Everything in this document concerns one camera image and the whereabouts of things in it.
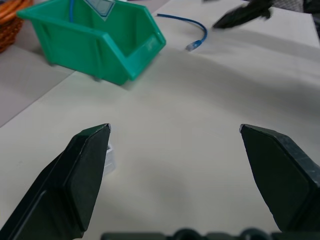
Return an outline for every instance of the black tool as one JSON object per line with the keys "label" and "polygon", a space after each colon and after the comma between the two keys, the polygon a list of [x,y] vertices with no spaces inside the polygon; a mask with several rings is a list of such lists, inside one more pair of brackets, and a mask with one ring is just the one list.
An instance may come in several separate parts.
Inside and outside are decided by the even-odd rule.
{"label": "black tool", "polygon": [[[173,236],[105,233],[101,240],[320,240],[320,167],[286,135],[246,124],[240,133],[256,185],[283,232],[247,229],[240,236],[202,236],[182,229]],[[34,181],[1,229],[0,240],[81,238],[98,196],[109,134],[104,124],[74,136]]]}
{"label": "black tool", "polygon": [[31,185],[0,240],[82,238],[100,189],[109,135],[109,124],[75,135]]}
{"label": "black tool", "polygon": [[212,27],[214,29],[229,29],[259,17],[269,19],[271,17],[272,0],[252,0],[247,5],[241,5],[228,11]]}

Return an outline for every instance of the wicker basket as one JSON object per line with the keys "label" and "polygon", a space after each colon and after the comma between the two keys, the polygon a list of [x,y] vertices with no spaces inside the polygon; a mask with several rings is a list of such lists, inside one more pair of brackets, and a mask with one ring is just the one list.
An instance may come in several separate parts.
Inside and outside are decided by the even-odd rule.
{"label": "wicker basket", "polygon": [[29,7],[33,0],[8,0],[0,5],[0,53],[15,42],[23,20],[16,12]]}

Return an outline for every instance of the green storage bin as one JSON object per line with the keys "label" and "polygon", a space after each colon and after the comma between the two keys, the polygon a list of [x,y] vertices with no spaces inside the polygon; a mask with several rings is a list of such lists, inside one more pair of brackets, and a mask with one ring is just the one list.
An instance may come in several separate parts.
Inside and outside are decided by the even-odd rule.
{"label": "green storage bin", "polygon": [[122,85],[134,80],[165,46],[148,9],[116,1],[102,20],[83,0],[50,0],[17,15],[31,20],[47,61]]}

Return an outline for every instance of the blue cable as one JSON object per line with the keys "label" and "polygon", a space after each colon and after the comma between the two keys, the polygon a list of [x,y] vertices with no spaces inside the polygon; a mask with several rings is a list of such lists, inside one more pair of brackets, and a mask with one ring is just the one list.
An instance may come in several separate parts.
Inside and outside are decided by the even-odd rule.
{"label": "blue cable", "polygon": [[69,6],[69,21],[70,21],[70,23],[74,22],[74,5],[75,5],[75,0],[70,0],[70,6]]}
{"label": "blue cable", "polygon": [[207,38],[208,36],[208,30],[207,28],[200,22],[198,21],[195,21],[195,20],[192,20],[192,19],[189,19],[189,18],[184,18],[184,17],[179,17],[179,16],[173,16],[173,15],[167,15],[167,14],[161,14],[161,13],[158,13],[157,14],[157,17],[163,17],[163,18],[170,18],[170,19],[178,19],[178,20],[182,20],[182,21],[186,21],[186,22],[190,22],[190,23],[194,23],[194,24],[197,24],[199,25],[202,29],[203,29],[203,37],[201,40],[197,40],[197,41],[194,41],[192,43],[190,43],[188,46],[185,47],[185,49],[187,49],[189,52],[196,49],[197,47],[199,47]]}

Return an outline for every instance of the table surface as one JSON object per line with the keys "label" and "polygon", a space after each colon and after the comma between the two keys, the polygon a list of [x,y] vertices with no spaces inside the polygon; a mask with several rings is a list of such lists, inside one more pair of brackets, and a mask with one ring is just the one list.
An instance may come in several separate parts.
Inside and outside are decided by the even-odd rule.
{"label": "table surface", "polygon": [[[210,27],[238,4],[173,0],[159,11]],[[247,123],[284,133],[320,163],[320,48],[311,17],[274,9],[266,22],[210,32],[191,53],[183,49],[200,29],[156,21],[167,46],[135,82],[74,72],[0,128],[0,225],[73,135],[111,123],[117,168],[102,180],[83,239],[181,227],[277,230],[238,130]]]}

